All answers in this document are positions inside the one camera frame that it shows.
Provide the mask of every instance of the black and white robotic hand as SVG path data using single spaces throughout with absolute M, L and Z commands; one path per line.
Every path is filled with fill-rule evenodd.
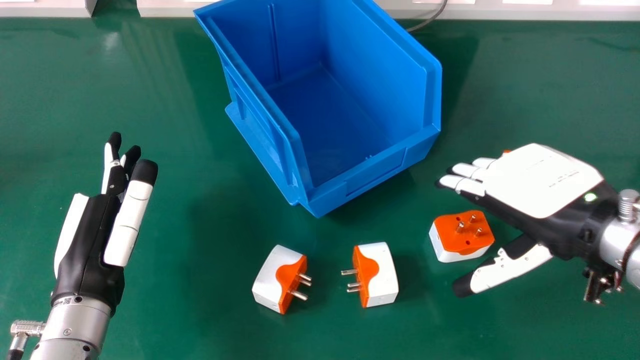
M 39 337 L 31 360 L 94 360 L 124 291 L 124 267 L 156 183 L 157 164 L 134 146 L 120 158 L 122 139 L 104 146 L 99 195 L 77 193 L 60 232 L 53 271 L 56 287 L 46 323 L 17 320 L 7 360 L 19 360 L 29 337 Z
M 622 291 L 622 278 L 640 288 L 640 222 L 635 190 L 615 191 L 591 165 L 535 143 L 459 163 L 438 185 L 522 231 L 494 258 L 457 279 L 459 297 L 521 276 L 552 257 L 582 258 L 584 300 L 601 304 L 603 291 Z

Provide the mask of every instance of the robotic arm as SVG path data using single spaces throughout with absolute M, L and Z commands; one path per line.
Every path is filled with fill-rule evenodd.
M 29 337 L 40 337 L 31 360 L 93 360 L 124 291 L 124 267 L 156 183 L 157 164 L 139 160 L 138 146 L 120 159 L 122 139 L 104 148 L 100 195 L 76 194 L 54 257 L 56 287 L 47 323 L 17 320 L 7 360 L 19 360 Z
M 519 277 L 552 257 L 586 262 L 584 300 L 622 291 L 624 275 L 640 288 L 640 193 L 617 193 L 591 165 L 535 143 L 451 168 L 438 185 L 523 232 L 494 258 L 456 280 L 466 297 Z

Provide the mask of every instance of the bin bottom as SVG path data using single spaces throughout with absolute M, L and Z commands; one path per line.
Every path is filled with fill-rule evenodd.
M 322 66 L 268 91 L 300 134 L 314 186 L 391 146 L 375 121 Z

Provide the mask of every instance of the gray cable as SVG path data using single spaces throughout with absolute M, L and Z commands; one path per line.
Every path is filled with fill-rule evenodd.
M 430 22 L 434 21 L 438 16 L 440 16 L 440 14 L 444 11 L 445 6 L 447 6 L 447 2 L 448 0 L 442 0 L 442 3 L 440 3 L 440 7 L 438 9 L 438 11 L 436 11 L 435 14 L 433 14 L 430 18 L 426 19 L 425 21 L 421 22 L 420 24 L 417 24 L 416 26 L 412 26 L 410 28 L 407 29 L 407 32 L 414 32 L 418 29 L 422 29 L 423 27 L 427 26 Z

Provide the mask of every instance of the metal pin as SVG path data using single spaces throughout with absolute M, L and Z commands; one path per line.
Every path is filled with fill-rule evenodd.
M 303 293 L 301 293 L 299 291 L 296 291 L 296 290 L 292 291 L 291 295 L 297 297 L 298 299 L 300 299 L 302 301 L 307 301 L 309 299 L 308 296 L 306 296 L 305 294 L 303 294 Z

